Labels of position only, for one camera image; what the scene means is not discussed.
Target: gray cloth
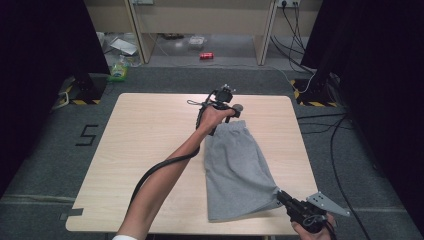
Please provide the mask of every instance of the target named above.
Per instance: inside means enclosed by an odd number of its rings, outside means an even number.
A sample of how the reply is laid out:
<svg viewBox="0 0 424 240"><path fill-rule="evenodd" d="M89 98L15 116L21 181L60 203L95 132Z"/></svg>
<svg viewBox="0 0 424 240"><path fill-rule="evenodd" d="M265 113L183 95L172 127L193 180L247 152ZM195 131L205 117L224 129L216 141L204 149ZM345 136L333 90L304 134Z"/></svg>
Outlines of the gray cloth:
<svg viewBox="0 0 424 240"><path fill-rule="evenodd" d="M205 145L209 220L280 207L279 188L245 121L218 125Z"/></svg>

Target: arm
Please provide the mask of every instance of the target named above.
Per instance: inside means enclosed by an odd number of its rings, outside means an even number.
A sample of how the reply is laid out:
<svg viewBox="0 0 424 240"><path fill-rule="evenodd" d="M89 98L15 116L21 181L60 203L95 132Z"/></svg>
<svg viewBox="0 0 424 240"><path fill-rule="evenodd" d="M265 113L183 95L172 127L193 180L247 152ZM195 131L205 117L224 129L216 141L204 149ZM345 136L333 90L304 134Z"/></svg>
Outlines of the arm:
<svg viewBox="0 0 424 240"><path fill-rule="evenodd" d="M225 117L232 115L234 111L231 109L223 111L208 107L202 115L200 126L167 159L192 153L213 128ZM189 159L163 167L146 180L128 209L118 235L127 235L139 240L146 238L156 214L188 162Z"/></svg>

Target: yellow black tape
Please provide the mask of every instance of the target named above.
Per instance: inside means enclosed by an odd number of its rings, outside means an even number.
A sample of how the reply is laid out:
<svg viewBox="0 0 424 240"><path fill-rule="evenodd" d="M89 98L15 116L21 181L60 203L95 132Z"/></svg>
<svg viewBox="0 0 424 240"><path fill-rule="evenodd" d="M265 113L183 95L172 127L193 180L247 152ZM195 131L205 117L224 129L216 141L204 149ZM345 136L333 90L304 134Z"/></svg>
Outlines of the yellow black tape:
<svg viewBox="0 0 424 240"><path fill-rule="evenodd" d="M319 95L310 94L308 92L300 93L295 87L294 84L296 80L290 81L293 86L294 97L297 104L302 106L313 106L313 107L337 107L337 103L333 100L330 92L326 92Z"/></svg>
<svg viewBox="0 0 424 240"><path fill-rule="evenodd" d="M78 99L78 94L76 94L77 97L72 98L71 96L72 95L75 95L75 94L72 94L71 92L72 91L75 91L75 92L78 92L79 91L78 88L73 88L73 86L74 86L73 83L74 83L74 81L72 81L72 83L69 85L69 87L66 88L66 92L70 96L69 103L76 104L76 105L91 105L91 104L99 104L100 103L100 99L94 99L94 100L93 99L89 99L89 100L87 100L87 99Z"/></svg>

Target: white sleeve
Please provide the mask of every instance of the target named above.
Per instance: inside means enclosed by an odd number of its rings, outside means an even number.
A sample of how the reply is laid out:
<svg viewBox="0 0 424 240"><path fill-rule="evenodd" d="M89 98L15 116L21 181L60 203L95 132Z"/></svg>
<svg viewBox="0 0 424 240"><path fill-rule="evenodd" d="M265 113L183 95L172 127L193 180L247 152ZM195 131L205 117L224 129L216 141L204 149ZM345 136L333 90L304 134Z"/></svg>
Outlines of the white sleeve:
<svg viewBox="0 0 424 240"><path fill-rule="evenodd" d="M130 236L117 235L112 240L137 240L137 239L130 237Z"/></svg>

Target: hand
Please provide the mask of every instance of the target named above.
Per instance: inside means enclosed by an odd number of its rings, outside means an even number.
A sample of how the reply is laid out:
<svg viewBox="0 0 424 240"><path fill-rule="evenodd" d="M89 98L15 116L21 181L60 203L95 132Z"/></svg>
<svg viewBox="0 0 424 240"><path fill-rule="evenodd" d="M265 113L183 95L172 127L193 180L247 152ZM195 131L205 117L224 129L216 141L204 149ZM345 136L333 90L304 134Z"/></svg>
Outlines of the hand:
<svg viewBox="0 0 424 240"><path fill-rule="evenodd" d="M328 223L334 226L334 217L327 214L327 218ZM310 233L297 222L292 222L292 227L299 234L301 240L331 240L330 233L325 227L319 233Z"/></svg>
<svg viewBox="0 0 424 240"><path fill-rule="evenodd" d="M205 129L207 133L210 133L218 124L222 123L224 118L234 114L235 111L233 109L216 110L214 107L209 106L202 114L199 128Z"/></svg>

